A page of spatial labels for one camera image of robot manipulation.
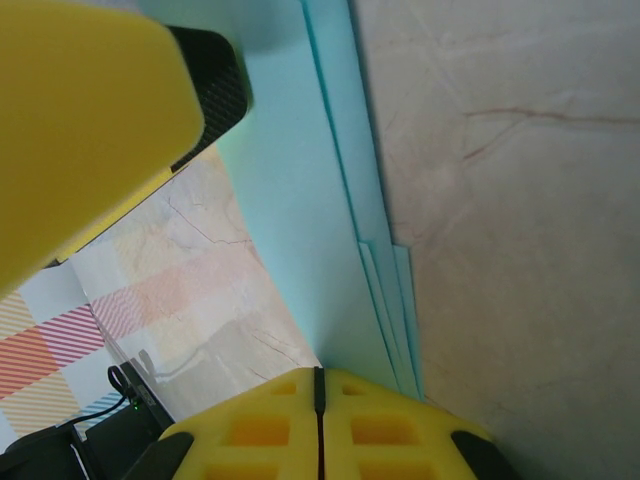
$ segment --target beige marble countertop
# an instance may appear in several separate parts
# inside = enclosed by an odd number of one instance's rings
[[[640,4],[354,4],[428,400],[525,478],[638,478]],[[316,362],[214,150],[72,262],[177,418]]]

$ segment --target black cable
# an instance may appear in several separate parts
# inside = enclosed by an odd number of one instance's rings
[[[111,413],[120,405],[122,405],[127,398],[131,398],[131,394],[132,394],[131,385],[129,385],[127,378],[124,376],[124,374],[118,367],[109,367],[107,369],[107,377],[109,378],[109,383],[111,384],[111,386],[120,395],[122,395],[122,398],[118,400],[118,402],[115,405],[112,405],[109,408],[102,410],[101,412],[92,413],[91,415],[84,415],[82,417],[74,418],[60,425],[60,427],[75,425],[76,423],[84,422],[86,420],[91,420],[93,418],[106,415],[107,413]]]

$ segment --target table surface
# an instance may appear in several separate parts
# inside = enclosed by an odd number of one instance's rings
[[[637,477],[640,7],[354,5],[428,400],[526,478]],[[178,419],[316,364],[214,149],[71,261]]]

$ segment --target light blue paper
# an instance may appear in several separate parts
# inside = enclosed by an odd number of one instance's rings
[[[241,51],[254,103],[218,149],[256,249],[322,364],[397,390],[302,5],[299,0],[213,3],[140,5],[167,24],[220,31]]]
[[[358,245],[360,247],[360,254],[362,255],[364,270],[367,273],[367,278],[369,280],[371,297],[373,298],[373,304],[378,315],[378,323],[380,324],[380,329],[382,330],[382,334],[385,337],[387,352],[389,353],[391,365],[393,366],[393,370],[396,374],[396,379],[398,380],[400,393],[420,400],[420,393],[418,392],[413,368],[411,367],[411,365],[409,366],[409,368],[405,368],[401,364],[400,356],[398,354],[398,349],[395,346],[395,342],[390,341],[390,339],[393,338],[393,334],[391,332],[391,321],[389,319],[389,313],[387,312],[387,306],[384,300],[384,293],[382,290],[380,277],[378,276],[378,271],[375,262],[373,261],[373,255],[371,255],[371,250],[366,243],[360,242],[358,243]]]
[[[411,370],[411,356],[348,1],[302,2],[356,236],[368,245],[376,265],[401,374]]]
[[[411,363],[413,373],[418,385],[420,400],[425,401],[424,373],[422,369],[422,356],[420,355],[420,332],[418,330],[418,319],[416,317],[416,303],[413,295],[413,277],[411,275],[411,259],[409,249],[406,247],[393,247],[396,257],[396,265],[400,276],[400,288],[405,311],[405,324],[407,327],[407,337],[409,339],[409,351],[411,352]]]

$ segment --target marble surface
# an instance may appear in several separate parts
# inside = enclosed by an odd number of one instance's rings
[[[429,399],[526,478],[637,478],[640,4],[355,3]]]
[[[638,478],[640,4],[353,3],[428,400],[527,479]],[[212,150],[72,262],[177,418],[315,364]]]

